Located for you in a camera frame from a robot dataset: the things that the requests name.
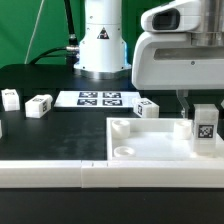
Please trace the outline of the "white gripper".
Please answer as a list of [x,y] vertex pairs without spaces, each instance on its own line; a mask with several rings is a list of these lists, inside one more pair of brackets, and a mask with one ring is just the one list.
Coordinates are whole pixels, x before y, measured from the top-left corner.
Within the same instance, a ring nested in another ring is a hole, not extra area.
[[[188,118],[187,90],[224,89],[224,47],[194,47],[187,33],[144,32],[135,46],[132,83],[138,90],[177,90]],[[220,105],[224,109],[224,99]]]

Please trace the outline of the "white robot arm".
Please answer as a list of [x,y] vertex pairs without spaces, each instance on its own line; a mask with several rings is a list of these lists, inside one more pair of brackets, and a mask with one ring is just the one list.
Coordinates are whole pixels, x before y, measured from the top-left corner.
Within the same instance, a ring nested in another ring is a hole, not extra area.
[[133,62],[122,39],[122,0],[85,0],[79,74],[112,79],[131,70],[139,90],[224,89],[224,0],[173,0],[143,13]]

